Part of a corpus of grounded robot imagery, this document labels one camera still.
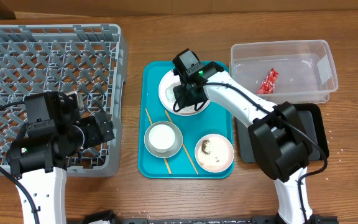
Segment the large white plate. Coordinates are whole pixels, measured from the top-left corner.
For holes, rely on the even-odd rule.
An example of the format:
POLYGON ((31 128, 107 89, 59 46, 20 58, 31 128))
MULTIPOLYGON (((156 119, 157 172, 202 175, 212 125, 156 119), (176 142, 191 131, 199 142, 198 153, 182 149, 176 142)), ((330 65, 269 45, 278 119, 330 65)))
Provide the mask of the large white plate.
POLYGON ((173 88, 180 84, 180 78, 173 74, 173 70, 168 71, 161 79, 160 84, 158 86, 158 97, 160 98, 163 106, 173 114, 180 116, 191 116, 205 110, 210 101, 208 100, 205 104, 199 103, 197 106, 201 106, 201 108, 196 111, 194 106, 188 106, 181 109, 179 112, 174 112, 173 105, 175 102, 175 96, 173 92, 173 88))

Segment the wooden chopstick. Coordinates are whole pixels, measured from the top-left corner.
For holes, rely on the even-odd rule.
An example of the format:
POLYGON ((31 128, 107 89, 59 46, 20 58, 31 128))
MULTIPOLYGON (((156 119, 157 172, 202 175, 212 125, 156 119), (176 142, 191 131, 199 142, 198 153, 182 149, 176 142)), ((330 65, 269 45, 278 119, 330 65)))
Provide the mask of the wooden chopstick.
MULTIPOLYGON (((166 114, 166 116, 167 116, 169 122, 173 123, 173 121, 172 121, 172 119, 171 119, 171 117, 170 117, 170 115, 169 115, 169 112, 168 112, 167 110, 165 110, 165 114, 166 114)), ((194 170, 195 170, 195 172, 196 172, 196 175, 199 175, 199 172, 198 172, 198 170, 197 170, 197 168, 196 168, 196 166, 195 166, 195 163, 193 162, 193 159, 192 159, 192 157, 190 156, 190 153, 188 152, 187 147, 185 146, 184 143, 182 144, 182 148, 184 149, 184 151, 185 151, 185 153, 186 153, 186 155, 187 155, 187 157, 188 157, 188 160, 190 161, 192 167, 194 168, 194 170)))
MULTIPOLYGON (((149 111, 148 111, 147 108, 145 108, 145 112, 146 112, 146 115, 147 115, 147 117, 148 117, 148 120, 149 120, 150 125, 152 125, 152 124, 153 124, 153 121, 152 121, 152 119, 151 119, 151 117, 150 117, 150 114, 149 114, 149 111)), ((165 163, 165 165, 166 165, 166 168, 167 168, 167 170, 168 170, 169 175, 171 175, 171 174, 172 174, 172 170, 171 170, 171 168, 170 168, 170 166, 169 166, 169 163, 168 163, 167 159, 164 158, 163 160, 164 160, 164 163, 165 163)))

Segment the brown food scrap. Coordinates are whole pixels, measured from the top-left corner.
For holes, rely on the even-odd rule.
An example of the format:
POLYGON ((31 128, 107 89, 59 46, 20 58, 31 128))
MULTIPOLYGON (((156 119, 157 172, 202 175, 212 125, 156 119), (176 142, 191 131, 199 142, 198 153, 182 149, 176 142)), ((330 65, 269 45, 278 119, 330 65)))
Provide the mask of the brown food scrap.
POLYGON ((209 140, 204 140, 204 141, 202 142, 202 145, 201 145, 201 151, 202 151, 204 154, 207 154, 207 155, 210 154, 210 150, 208 149, 209 143, 210 143, 209 140))

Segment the grey bowl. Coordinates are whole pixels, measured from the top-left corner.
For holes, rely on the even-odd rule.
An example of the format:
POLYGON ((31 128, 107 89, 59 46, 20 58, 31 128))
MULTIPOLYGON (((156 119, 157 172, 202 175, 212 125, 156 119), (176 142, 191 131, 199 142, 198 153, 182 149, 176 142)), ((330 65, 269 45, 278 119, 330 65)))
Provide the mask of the grey bowl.
POLYGON ((147 130, 145 132, 145 135, 144 135, 144 144, 145 144, 146 149, 153 156, 158 157, 158 158, 163 158, 163 159, 164 158, 169 158, 169 157, 172 157, 175 154, 177 154, 179 152, 179 150, 181 149, 182 144, 183 144, 183 135, 182 135, 180 129, 176 125, 174 125, 173 123, 171 123, 169 121, 159 121, 159 122, 156 122, 156 123, 152 124, 149 128, 147 128, 147 130), (175 140, 173 146, 167 152, 157 152, 155 150, 155 148, 149 142, 149 132, 154 126, 156 126, 158 124, 166 124, 166 125, 168 125, 169 127, 171 127, 173 129, 173 131, 175 133, 176 140, 175 140))

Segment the white paper cup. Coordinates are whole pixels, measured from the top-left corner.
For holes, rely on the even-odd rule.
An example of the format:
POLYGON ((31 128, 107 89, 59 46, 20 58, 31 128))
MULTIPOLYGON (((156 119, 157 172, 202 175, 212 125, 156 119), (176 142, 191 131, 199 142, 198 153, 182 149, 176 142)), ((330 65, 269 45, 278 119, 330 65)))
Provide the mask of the white paper cup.
POLYGON ((175 140, 173 129, 166 124, 158 124, 149 132, 149 142, 157 152, 167 152, 175 140))

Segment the small pink bowl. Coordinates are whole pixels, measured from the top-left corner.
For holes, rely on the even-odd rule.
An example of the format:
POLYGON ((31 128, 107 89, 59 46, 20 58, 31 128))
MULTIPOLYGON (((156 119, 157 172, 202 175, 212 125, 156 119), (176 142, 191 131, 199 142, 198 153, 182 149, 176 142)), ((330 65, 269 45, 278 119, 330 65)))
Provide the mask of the small pink bowl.
POLYGON ((231 142, 220 134, 207 134, 196 144, 195 158, 198 165, 207 172, 218 173, 227 170, 234 160, 234 148, 231 142), (209 140, 210 154, 201 151, 204 140, 209 140))

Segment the red snack wrapper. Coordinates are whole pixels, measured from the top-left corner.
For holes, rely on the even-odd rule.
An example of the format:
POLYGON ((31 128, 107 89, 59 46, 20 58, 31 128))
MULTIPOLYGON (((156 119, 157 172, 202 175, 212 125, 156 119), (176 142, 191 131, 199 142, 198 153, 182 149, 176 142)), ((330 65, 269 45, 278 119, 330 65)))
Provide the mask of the red snack wrapper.
POLYGON ((279 73, 272 68, 265 79, 263 80, 260 88, 257 91, 257 94, 271 94, 275 89, 275 81, 278 77, 279 73))

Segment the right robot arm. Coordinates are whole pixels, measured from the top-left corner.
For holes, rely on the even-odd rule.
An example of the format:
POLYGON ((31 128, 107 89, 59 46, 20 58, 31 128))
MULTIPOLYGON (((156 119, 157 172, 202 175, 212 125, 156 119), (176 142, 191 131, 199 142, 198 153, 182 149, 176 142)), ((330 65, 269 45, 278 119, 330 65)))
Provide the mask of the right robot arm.
POLYGON ((211 101, 247 126, 254 159, 274 180, 278 216, 285 223, 310 223, 313 214, 302 192, 313 147, 296 108, 263 100, 232 79, 216 62, 174 60, 180 84, 173 89, 173 110, 211 101))

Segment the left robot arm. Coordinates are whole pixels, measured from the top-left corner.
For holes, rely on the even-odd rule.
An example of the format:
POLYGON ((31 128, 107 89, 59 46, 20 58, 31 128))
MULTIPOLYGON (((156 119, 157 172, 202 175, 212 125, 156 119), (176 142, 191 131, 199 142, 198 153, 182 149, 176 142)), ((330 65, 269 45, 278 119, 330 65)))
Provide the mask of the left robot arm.
POLYGON ((51 91, 24 98, 24 123, 6 154, 25 223, 66 223, 67 157, 115 138, 108 114, 81 117, 82 96, 51 91))

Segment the black waste tray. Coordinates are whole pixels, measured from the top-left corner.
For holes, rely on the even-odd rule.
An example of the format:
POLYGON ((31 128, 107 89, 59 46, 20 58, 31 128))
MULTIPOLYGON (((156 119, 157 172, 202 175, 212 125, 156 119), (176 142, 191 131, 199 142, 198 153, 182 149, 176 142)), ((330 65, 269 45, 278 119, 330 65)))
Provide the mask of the black waste tray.
MULTIPOLYGON (((322 149, 326 157, 329 157, 329 148, 325 135, 323 118, 321 110, 316 104, 304 103, 293 105, 303 123, 306 134, 322 149)), ((237 137, 239 141, 239 152, 241 159, 246 163, 255 163, 252 146, 249 139, 249 133, 246 126, 244 126, 238 119, 236 119, 237 137)))

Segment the teal plastic tray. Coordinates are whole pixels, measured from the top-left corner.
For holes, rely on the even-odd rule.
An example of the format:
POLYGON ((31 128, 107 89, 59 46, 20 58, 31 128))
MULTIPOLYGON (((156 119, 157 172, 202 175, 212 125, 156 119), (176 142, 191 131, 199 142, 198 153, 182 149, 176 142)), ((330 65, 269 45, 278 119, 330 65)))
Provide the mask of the teal plastic tray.
POLYGON ((196 143, 207 134, 220 134, 231 143, 233 138, 232 115, 216 103, 211 103, 200 113, 191 116, 180 116, 170 113, 173 123, 180 129, 184 144, 199 172, 196 175, 183 149, 167 159, 172 174, 162 158, 153 156, 145 147, 144 135, 150 126, 145 108, 148 109, 153 122, 166 121, 167 110, 158 97, 158 86, 162 77, 174 68, 171 61, 156 61, 148 64, 143 71, 142 98, 139 119, 139 149, 138 168, 140 172, 151 179, 223 179, 228 177, 234 169, 232 164, 227 170, 218 173, 207 172, 202 169, 195 158, 196 143))

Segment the grey dish rack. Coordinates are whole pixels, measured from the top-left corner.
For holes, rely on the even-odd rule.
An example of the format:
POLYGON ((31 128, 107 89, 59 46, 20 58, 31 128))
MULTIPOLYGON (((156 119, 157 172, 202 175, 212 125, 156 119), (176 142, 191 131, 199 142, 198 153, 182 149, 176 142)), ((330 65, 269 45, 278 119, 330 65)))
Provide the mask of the grey dish rack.
POLYGON ((27 115, 22 100, 76 91, 87 117, 104 110, 115 138, 67 159, 69 176, 110 177, 119 169, 128 45, 116 24, 0 25, 0 166, 27 115))

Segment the clear plastic bin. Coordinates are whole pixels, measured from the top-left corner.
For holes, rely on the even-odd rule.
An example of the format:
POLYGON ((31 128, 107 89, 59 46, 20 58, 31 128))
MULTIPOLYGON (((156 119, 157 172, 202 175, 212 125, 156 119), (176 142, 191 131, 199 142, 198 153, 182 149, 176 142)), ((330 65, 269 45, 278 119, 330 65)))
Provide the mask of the clear plastic bin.
POLYGON ((269 71, 278 77, 275 89, 259 97, 276 104, 325 103, 337 91, 336 66, 325 40, 286 40, 235 44, 230 74, 244 88, 257 93, 269 71))

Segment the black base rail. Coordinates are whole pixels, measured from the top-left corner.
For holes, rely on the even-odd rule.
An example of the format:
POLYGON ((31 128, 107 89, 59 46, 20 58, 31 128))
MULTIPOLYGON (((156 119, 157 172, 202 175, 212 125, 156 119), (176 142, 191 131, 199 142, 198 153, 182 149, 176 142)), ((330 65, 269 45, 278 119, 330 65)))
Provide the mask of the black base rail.
POLYGON ((254 216, 250 218, 209 218, 209 219, 165 219, 119 218, 112 210, 87 215, 79 220, 68 220, 68 224, 80 223, 111 223, 111 224, 282 224, 279 215, 254 216))

